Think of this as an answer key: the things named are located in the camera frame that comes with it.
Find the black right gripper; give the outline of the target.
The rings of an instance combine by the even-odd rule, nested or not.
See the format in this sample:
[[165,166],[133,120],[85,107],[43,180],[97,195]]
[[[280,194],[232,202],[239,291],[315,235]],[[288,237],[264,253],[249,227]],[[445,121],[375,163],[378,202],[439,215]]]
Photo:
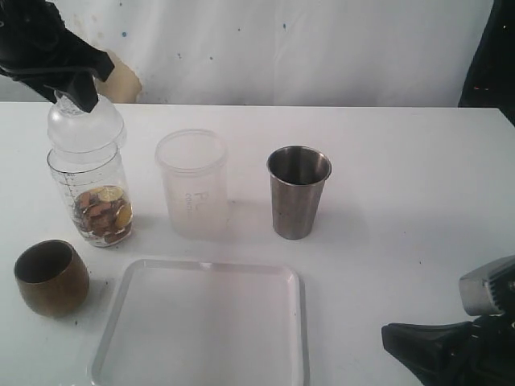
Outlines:
[[514,384],[514,319],[505,314],[441,326],[390,323],[381,337],[423,385]]

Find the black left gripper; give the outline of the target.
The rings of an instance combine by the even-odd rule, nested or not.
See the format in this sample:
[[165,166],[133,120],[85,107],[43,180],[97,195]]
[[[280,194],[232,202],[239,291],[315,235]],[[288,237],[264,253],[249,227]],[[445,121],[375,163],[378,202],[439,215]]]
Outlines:
[[[68,30],[56,4],[49,1],[1,2],[1,74],[15,78],[21,74],[47,72],[74,64],[98,80],[106,82],[115,69],[105,51],[96,49]],[[23,83],[47,101],[67,97],[83,112],[92,112],[99,98],[89,74],[56,74],[24,80]]]

